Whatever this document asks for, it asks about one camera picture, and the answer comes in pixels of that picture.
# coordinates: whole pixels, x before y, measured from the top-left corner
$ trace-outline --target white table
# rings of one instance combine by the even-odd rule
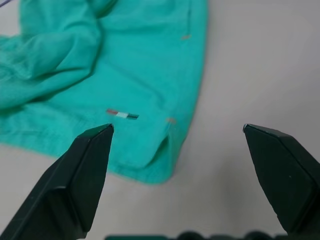
[[[283,233],[258,183],[242,127],[289,133],[320,159],[320,1],[209,3],[201,94],[174,177],[146,186],[108,174],[88,240],[109,234],[175,237],[185,230],[204,236]],[[0,9],[0,33],[18,31],[17,4]],[[0,230],[53,161],[0,146]]]

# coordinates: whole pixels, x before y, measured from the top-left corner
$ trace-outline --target wrinkled fabric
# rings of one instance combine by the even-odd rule
[[[21,34],[0,37],[0,142],[58,157],[111,123],[108,170],[163,183],[194,113],[206,26],[206,0],[21,0]]]

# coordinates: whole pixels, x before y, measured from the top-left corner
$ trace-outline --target fabric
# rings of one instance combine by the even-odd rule
[[[108,170],[166,181],[201,83],[207,2],[21,0],[20,25],[0,38],[0,142],[58,157],[112,123]]]

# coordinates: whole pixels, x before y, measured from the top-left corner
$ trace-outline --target gray surface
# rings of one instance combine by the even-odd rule
[[[0,9],[0,33],[17,31],[16,7]],[[259,186],[242,127],[289,133],[320,159],[319,13],[316,0],[210,0],[201,94],[174,177],[145,186],[108,175],[87,239],[283,232]],[[0,159],[2,230],[53,159],[6,146]]]

